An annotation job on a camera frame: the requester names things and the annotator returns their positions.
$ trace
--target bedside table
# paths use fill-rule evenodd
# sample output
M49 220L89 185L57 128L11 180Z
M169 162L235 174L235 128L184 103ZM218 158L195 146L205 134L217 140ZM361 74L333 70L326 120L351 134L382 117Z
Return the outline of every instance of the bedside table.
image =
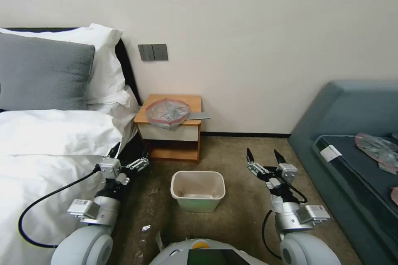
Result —
M150 124L146 119L146 107L165 97L182 100L190 106L191 112L202 112L200 95L149 95L134 122L142 141L150 143L150 158L199 161L201 120L186 120L176 128L166 130Z

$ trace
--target display screen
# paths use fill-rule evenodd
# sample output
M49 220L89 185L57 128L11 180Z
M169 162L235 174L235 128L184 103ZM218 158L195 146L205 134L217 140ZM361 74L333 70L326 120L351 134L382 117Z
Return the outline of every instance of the display screen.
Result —
M187 265L250 265L234 250L189 250Z

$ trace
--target beige carpet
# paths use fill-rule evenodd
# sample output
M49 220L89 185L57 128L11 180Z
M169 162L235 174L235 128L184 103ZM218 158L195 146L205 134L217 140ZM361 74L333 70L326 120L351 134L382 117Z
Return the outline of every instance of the beige carpet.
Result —
M246 147L263 166L276 166L273 150L294 164L299 175L293 185L310 204L324 205L310 178L286 139L246 137L203 137L199 164L153 161L133 183L116 224L114 248L108 264L143 265L158 254L155 235L162 230L166 242L187 238L209 238L232 244L271 265L281 261L270 255L261 240L261 225L270 208L269 192L263 182L245 167ZM226 195L213 213L185 213L170 195L170 181L179 170L211 170L224 176ZM151 225L148 233L141 227ZM342 264L361 264L335 220L319 225L312 232L337 254ZM279 240L274 217L266 227L266 240L278 252ZM144 253L143 260L137 253Z

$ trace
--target trash can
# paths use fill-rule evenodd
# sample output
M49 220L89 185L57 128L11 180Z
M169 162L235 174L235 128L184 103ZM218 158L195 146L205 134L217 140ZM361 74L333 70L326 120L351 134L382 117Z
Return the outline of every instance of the trash can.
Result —
M224 178L213 171L178 171L170 191L184 211L213 212L225 196Z

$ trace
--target light switch panel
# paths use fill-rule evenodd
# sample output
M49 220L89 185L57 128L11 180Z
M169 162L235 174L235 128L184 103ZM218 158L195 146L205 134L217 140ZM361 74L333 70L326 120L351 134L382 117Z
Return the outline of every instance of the light switch panel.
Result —
M163 44L153 44L153 55L155 56L155 60L169 60L167 55L167 46L165 43Z
M138 45L142 61L154 61L155 56L153 55L152 45Z

